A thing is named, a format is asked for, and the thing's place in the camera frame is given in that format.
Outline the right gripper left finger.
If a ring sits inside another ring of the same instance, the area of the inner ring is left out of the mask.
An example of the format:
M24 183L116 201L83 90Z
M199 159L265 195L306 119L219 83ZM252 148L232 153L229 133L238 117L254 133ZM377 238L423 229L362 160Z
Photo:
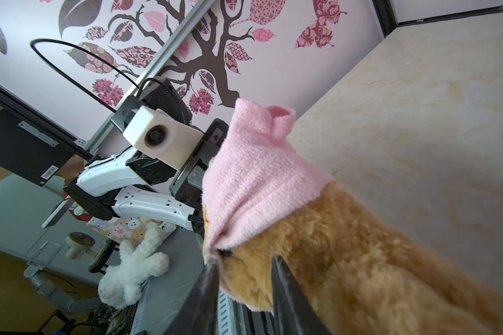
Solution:
M191 289L179 313L164 335L211 335L217 333L219 266L210 259Z

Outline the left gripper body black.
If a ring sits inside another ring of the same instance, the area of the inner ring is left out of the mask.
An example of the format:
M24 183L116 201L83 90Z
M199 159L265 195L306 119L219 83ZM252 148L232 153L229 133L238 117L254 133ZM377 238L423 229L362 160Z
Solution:
M167 78L145 79L137 93L126 98L116 114L121 119L117 125L120 126L122 134L142 106L160 110L174 120L201 131L193 126L191 109L182 101L181 96ZM170 194L178 202L194 210L192 214L185 215L185 220L190 224L191 230L200 235L204 233L201 209L203 176L210 160L225 140L228 128L225 121L215 119L207 131L202 131L203 138L181 170L175 170L159 159L151 159L132 145L135 152L125 161L128 169L134 171L139 177L138 184L153 186L169 181Z

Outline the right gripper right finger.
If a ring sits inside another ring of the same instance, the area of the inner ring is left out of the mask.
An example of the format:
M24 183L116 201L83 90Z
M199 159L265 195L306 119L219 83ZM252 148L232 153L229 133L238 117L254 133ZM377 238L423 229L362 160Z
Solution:
M276 334L330 334L315 314L282 256L272 258L271 281Z

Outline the pink knitted bear sweater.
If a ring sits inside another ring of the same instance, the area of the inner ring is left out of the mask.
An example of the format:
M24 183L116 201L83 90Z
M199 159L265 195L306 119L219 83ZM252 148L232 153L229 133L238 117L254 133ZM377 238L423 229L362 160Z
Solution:
M312 286L336 245L335 183L289 144L294 121L293 110L238 100L203 179L203 256L220 262L225 293L259 311L272 307L273 256Z

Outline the brown teddy bear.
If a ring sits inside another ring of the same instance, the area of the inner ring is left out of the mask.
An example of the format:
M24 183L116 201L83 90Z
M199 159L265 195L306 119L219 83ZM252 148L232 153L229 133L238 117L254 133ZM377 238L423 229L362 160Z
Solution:
M222 257L220 284L272 311L281 256L331 334L503 334L503 296L378 220L336 183Z

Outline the white plush teddy bear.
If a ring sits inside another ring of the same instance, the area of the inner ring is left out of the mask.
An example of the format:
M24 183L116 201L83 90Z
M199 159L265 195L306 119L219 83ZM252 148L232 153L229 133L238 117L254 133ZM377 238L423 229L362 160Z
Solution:
M157 251L163 240L163 229L149 223L140 244L135 245L130 239L120 243L120 265L108 267L98 285L102 303L122 310L139 301L141 285L150 277L161 276L169 270L169 257Z

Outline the patterned gift box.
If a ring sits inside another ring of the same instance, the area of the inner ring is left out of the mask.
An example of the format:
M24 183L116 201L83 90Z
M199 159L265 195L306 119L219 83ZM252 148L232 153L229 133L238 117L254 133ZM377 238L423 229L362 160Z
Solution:
M172 223L164 223L163 221L156 221L143 217L113 218L110 221L92 218L87 222L87 227L118 244L123 240L131 240L132 243L137 246L144 240L149 224L156 224L162 229L162 240L169 237L177 227Z

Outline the left aluminium rail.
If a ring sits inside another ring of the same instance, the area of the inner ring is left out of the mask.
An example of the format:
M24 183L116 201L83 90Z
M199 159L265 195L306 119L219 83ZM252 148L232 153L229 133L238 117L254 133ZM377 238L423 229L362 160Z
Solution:
M141 84L146 78L155 77L155 75L162 69L162 67L170 61L170 58L177 51L178 47L187 38L188 35L196 28L197 24L201 21L203 16L208 12L214 0L199 1L195 5L188 16L185 16L183 21L179 24L173 34L166 41L161 50L156 54L155 58L146 67L145 71L135 81L135 84ZM95 135L86 143L84 148L89 153L95 154L100 146L102 146L106 137L110 132L116 128L112 121L113 116L107 118Z

